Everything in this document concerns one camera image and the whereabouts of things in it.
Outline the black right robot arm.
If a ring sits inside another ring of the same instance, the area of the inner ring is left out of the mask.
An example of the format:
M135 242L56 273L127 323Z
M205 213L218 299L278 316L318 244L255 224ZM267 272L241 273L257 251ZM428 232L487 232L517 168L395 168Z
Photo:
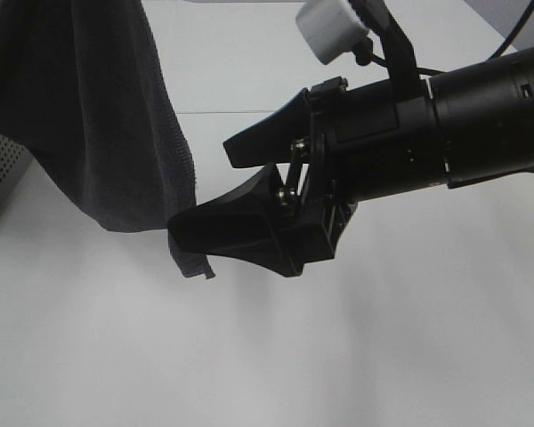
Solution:
M360 201L534 173L534 47L428 79L336 77L224 149L256 173L171 218L177 245L295 277L335 256Z

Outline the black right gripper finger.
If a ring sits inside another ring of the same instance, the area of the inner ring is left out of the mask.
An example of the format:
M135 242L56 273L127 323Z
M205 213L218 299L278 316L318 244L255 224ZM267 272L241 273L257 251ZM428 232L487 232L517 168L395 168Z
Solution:
M281 187L278 167L265 165L223 196L178 213L169 220L168 229L185 253L229 257L271 271L292 271L276 198Z

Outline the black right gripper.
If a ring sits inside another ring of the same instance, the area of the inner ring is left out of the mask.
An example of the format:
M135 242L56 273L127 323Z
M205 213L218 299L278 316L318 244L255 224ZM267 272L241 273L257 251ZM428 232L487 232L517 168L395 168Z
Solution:
M448 180L425 80L403 94L383 81L326 82L223 143L234 168L286 163L277 187L277 272L332 259L357 204Z

